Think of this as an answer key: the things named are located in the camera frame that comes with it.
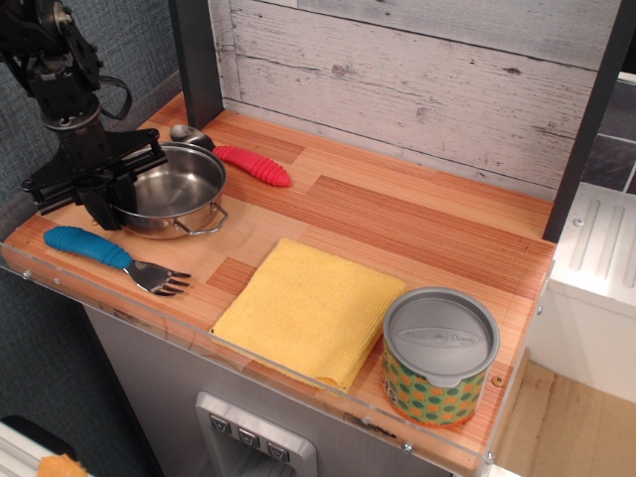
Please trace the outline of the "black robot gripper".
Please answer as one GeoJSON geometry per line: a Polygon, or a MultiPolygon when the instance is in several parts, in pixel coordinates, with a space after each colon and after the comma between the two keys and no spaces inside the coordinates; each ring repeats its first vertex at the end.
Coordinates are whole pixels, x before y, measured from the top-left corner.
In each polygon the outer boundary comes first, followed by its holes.
{"type": "Polygon", "coordinates": [[[43,122],[57,135],[59,149],[22,184],[38,211],[45,215],[76,204],[85,207],[105,231],[119,231],[121,223],[112,205],[136,212],[138,176],[166,162],[158,131],[110,132],[97,116],[45,116],[43,122]]]}

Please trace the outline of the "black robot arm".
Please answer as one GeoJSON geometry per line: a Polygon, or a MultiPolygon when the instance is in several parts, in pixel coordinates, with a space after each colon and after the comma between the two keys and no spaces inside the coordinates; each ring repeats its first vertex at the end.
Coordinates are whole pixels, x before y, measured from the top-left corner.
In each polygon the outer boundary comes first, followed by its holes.
{"type": "Polygon", "coordinates": [[[138,177],[166,161],[157,130],[104,128],[107,113],[96,92],[124,82],[101,75],[95,45],[60,1],[2,2],[1,61],[59,140],[55,156],[24,180],[23,190],[42,214],[76,204],[104,230],[120,230],[119,212],[137,209],[138,177]]]}

